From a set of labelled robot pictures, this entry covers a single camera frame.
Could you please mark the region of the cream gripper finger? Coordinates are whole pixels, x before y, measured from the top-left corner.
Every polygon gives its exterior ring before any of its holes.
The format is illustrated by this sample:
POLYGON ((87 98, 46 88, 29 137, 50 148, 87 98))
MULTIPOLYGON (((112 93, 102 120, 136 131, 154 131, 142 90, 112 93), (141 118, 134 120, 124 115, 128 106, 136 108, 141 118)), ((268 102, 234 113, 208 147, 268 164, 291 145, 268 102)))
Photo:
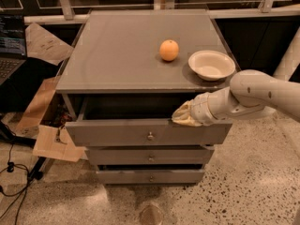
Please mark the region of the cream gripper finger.
POLYGON ((177 119, 177 120, 179 120, 179 119, 187 120, 188 117, 189 117, 188 105, 181 106, 172 114, 172 119, 177 119))
POLYGON ((177 119, 173 119, 172 120, 175 124, 181 125, 181 126, 190 126, 190 127, 196 127, 195 125, 195 121, 194 120, 177 120, 177 119))

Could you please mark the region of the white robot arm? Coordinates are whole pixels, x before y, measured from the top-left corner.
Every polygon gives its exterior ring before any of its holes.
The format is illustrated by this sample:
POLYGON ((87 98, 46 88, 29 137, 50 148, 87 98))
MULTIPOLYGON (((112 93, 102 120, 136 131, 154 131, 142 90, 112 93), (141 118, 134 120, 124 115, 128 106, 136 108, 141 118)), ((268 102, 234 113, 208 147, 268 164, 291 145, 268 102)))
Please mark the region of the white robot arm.
POLYGON ((172 120, 184 126, 211 126, 227 119, 261 118, 273 110, 299 122, 300 84, 243 70, 232 76, 229 86, 186 101, 172 114, 172 120))

